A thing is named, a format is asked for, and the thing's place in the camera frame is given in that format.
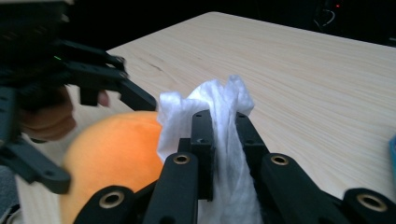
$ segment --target human hand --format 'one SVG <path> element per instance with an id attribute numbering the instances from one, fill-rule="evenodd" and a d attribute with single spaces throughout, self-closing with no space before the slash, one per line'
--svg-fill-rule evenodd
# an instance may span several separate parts
<path id="1" fill-rule="evenodd" d="M 65 137 L 76 127 L 73 118 L 73 104 L 65 86 L 59 89 L 64 101 L 29 112 L 21 110 L 21 131 L 33 139 L 42 141 L 56 141 Z M 99 105 L 109 106 L 109 98 L 105 91 L 98 95 Z"/>

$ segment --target light wood table surface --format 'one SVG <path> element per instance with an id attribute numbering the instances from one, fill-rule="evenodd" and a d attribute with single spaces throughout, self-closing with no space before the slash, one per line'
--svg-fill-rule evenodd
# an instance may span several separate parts
<path id="1" fill-rule="evenodd" d="M 211 12 L 109 53 L 124 57 L 130 79 L 157 101 L 165 91 L 187 97 L 205 81 L 241 76 L 255 102 L 250 119 L 271 152 L 294 158 L 335 197 L 362 187 L 396 202 L 396 49 Z M 131 111 L 115 92 L 104 108 L 79 105 L 78 89 L 69 90 L 78 127 L 35 145 L 59 164 L 84 128 Z M 25 223 L 60 223 L 58 196 L 17 180 Z"/>

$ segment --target metal ring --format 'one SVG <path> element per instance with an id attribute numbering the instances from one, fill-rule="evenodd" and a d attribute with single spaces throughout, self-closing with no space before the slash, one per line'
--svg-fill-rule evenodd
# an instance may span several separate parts
<path id="1" fill-rule="evenodd" d="M 178 155 L 174 157 L 174 162 L 176 164 L 186 164 L 190 162 L 190 157 L 186 155 Z"/>
<path id="2" fill-rule="evenodd" d="M 289 160 L 283 156 L 273 156 L 273 157 L 271 157 L 271 161 L 277 165 L 289 164 Z"/>
<path id="3" fill-rule="evenodd" d="M 358 194 L 358 202 L 363 206 L 376 212 L 385 212 L 388 210 L 387 205 L 381 199 L 370 194 Z"/>
<path id="4" fill-rule="evenodd" d="M 124 194 L 121 191 L 113 191 L 105 194 L 99 201 L 99 205 L 103 208 L 113 208 L 124 200 Z"/>

